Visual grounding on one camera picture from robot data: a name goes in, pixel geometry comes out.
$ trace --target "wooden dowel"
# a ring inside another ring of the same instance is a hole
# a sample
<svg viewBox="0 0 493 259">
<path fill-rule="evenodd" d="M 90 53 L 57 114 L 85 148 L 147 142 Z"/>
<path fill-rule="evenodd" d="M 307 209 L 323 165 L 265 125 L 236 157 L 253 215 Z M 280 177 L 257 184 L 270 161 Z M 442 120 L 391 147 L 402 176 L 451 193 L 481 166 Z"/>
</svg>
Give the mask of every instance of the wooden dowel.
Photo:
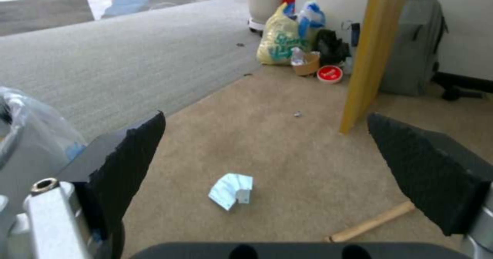
<svg viewBox="0 0 493 259">
<path fill-rule="evenodd" d="M 414 210 L 415 208 L 416 207 L 411 201 L 405 201 L 405 203 L 395 206 L 394 208 L 380 215 L 377 215 L 376 217 L 367 220 L 357 226 L 340 231 L 338 233 L 333 234 L 332 236 L 327 236 L 324 238 L 324 240 L 331 243 L 338 243 L 338 242 L 344 242 L 350 240 L 365 232 L 370 231 L 371 229 L 374 229 L 375 227 L 385 224 L 390 220 L 396 219 L 401 215 L 405 215 L 406 213 Z"/>
</svg>

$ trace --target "carpet floor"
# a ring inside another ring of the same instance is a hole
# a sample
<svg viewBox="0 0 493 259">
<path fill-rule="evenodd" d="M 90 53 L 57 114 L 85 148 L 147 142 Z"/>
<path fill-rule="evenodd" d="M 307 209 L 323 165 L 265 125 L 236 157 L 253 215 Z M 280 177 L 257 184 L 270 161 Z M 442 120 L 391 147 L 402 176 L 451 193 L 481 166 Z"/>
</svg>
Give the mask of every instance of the carpet floor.
<svg viewBox="0 0 493 259">
<path fill-rule="evenodd" d="M 0 37 L 0 81 L 53 106 L 91 141 L 259 68 L 248 16 L 248 0 L 210 0 Z"/>
<path fill-rule="evenodd" d="M 338 132 L 347 83 L 264 66 L 168 118 L 165 136 L 124 222 L 125 257 L 179 241 L 311 241 L 405 201 L 364 121 Z M 380 94 L 377 110 L 442 131 L 493 162 L 492 102 L 448 103 L 439 92 Z M 296 118 L 294 112 L 301 111 Z M 208 191 L 226 173 L 254 178 L 251 203 L 226 212 Z M 428 242 L 456 249 L 418 210 L 354 241 Z"/>
<path fill-rule="evenodd" d="M 87 0 L 18 0 L 0 2 L 0 36 L 89 22 Z"/>
</svg>

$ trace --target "yellow plastic bag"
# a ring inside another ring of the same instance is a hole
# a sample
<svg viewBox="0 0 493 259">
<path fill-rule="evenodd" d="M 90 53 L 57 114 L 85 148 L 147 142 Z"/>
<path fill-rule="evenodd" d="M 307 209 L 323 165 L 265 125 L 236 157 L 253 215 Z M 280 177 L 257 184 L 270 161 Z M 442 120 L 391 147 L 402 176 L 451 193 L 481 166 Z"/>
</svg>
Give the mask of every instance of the yellow plastic bag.
<svg viewBox="0 0 493 259">
<path fill-rule="evenodd" d="M 309 50 L 309 40 L 299 36 L 298 22 L 284 15 L 286 6 L 287 3 L 280 5 L 265 24 L 257 50 L 257 59 L 263 64 L 290 64 L 291 48 Z"/>
</svg>

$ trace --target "gray backpack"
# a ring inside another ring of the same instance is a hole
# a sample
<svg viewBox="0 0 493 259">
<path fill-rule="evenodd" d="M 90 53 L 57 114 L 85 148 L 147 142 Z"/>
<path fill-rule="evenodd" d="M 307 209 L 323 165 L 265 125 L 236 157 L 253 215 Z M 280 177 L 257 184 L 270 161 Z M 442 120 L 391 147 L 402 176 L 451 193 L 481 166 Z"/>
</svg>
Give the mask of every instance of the gray backpack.
<svg viewBox="0 0 493 259">
<path fill-rule="evenodd" d="M 424 94 L 438 71 L 438 45 L 445 30 L 447 24 L 437 0 L 406 0 L 380 90 Z"/>
</svg>

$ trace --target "small cardboard box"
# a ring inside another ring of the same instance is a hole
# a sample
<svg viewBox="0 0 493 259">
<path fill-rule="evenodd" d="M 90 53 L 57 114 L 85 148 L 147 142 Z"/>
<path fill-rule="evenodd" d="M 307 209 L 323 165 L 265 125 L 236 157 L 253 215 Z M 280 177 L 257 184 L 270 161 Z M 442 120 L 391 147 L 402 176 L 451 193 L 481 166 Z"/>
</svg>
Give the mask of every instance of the small cardboard box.
<svg viewBox="0 0 493 259">
<path fill-rule="evenodd" d="M 306 64 L 302 66 L 293 66 L 294 73 L 298 76 L 308 76 L 310 74 L 316 73 L 320 68 L 320 53 L 319 52 L 309 52 L 305 54 Z"/>
</svg>

